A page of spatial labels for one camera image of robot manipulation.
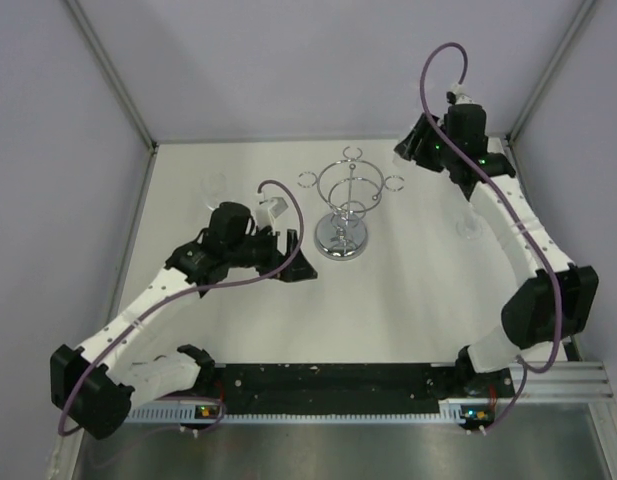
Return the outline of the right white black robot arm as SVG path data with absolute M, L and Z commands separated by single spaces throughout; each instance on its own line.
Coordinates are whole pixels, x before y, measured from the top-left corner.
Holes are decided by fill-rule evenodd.
M 599 285 L 595 269 L 576 265 L 547 233 L 506 155 L 489 151 L 485 122 L 480 105 L 452 104 L 443 117 L 420 115 L 394 148 L 405 161 L 448 173 L 490 227 L 518 285 L 494 329 L 458 353 L 455 384 L 469 396 L 524 351 L 581 333 Z

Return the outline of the clear wine glass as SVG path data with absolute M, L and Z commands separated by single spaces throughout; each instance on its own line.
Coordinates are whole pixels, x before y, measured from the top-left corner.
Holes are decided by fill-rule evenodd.
M 201 180 L 201 196 L 204 204 L 214 210 L 228 200 L 227 179 L 222 173 L 212 172 Z
M 483 234 L 481 218 L 475 215 L 465 215 L 455 224 L 456 231 L 461 238 L 467 240 L 479 239 Z

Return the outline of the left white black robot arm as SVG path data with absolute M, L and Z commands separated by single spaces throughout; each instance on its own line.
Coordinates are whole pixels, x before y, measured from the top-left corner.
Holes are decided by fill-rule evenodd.
M 217 289 L 264 280 L 296 283 L 318 274 L 301 248 L 302 214 L 278 248 L 273 223 L 248 207 L 221 203 L 192 240 L 176 247 L 148 286 L 111 322 L 77 347 L 60 346 L 50 358 L 51 401 L 59 409 L 57 432 L 83 430 L 111 436 L 129 413 L 179 391 L 204 396 L 214 387 L 214 361 L 203 349 L 179 343 L 173 352 L 151 348 L 188 304 Z

